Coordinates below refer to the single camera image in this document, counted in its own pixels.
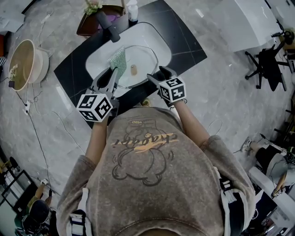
sink basin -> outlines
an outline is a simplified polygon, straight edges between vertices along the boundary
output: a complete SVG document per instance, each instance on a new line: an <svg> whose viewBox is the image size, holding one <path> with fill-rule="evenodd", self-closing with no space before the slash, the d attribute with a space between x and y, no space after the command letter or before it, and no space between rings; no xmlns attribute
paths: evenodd
<svg viewBox="0 0 295 236"><path fill-rule="evenodd" d="M86 70L92 79L95 79L109 67L107 60L122 46L125 48L133 45L149 47L157 55L159 65L167 66L169 64L172 57L171 50L151 24L138 23L122 32L120 37L121 39L118 42L108 41L87 58ZM124 87L135 85L145 80L147 74L153 72L157 59L152 50L145 47L130 47L125 50L127 69L119 79L119 85ZM129 89L118 87L114 96L120 97L127 91Z"/></svg>

black faucet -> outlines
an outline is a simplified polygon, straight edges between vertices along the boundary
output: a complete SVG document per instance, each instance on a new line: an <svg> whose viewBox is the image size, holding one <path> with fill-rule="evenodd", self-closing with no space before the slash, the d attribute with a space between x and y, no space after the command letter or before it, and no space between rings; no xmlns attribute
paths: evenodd
<svg viewBox="0 0 295 236"><path fill-rule="evenodd" d="M118 42L120 40L120 35L113 27L112 23L107 19L106 14L103 11L98 11L96 14L96 19L101 25L102 30L107 33L107 36L111 39L112 42Z"/></svg>

soap dispenser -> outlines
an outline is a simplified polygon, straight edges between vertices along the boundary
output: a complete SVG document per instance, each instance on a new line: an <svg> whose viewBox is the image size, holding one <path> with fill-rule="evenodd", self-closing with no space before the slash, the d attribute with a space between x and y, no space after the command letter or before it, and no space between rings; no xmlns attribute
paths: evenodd
<svg viewBox="0 0 295 236"><path fill-rule="evenodd" d="M138 6L136 0L130 0L126 6L128 7L128 17L129 21L133 24L138 21Z"/></svg>

countertop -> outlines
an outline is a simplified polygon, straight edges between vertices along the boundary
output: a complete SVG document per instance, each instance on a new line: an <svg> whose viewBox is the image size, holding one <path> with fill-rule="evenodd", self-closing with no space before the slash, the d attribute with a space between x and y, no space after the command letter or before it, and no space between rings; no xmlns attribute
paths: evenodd
<svg viewBox="0 0 295 236"><path fill-rule="evenodd" d="M167 43L172 53L171 61L167 66L175 70L178 75L207 58L194 35L164 0L157 0L140 7L138 16L138 22L150 23ZM120 17L112 24L118 33L132 27L129 24L128 15ZM60 84L75 106L93 82L92 77L86 71L86 60L107 41L109 38L102 31L98 31L77 47L54 70ZM120 102L118 114L131 109L156 90L156 86L149 81L131 89L118 98Z"/></svg>

white sneaker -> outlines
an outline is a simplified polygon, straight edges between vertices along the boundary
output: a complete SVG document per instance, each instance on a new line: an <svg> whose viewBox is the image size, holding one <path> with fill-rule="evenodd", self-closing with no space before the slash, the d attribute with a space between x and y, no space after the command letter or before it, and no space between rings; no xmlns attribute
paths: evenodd
<svg viewBox="0 0 295 236"><path fill-rule="evenodd" d="M247 137L245 142L243 143L242 147L241 147L241 152L248 152L251 150L250 144L251 144L252 140L250 139L250 137Z"/></svg>
<svg viewBox="0 0 295 236"><path fill-rule="evenodd" d="M47 179L42 179L41 180L41 184L47 185L48 184L48 180Z"/></svg>

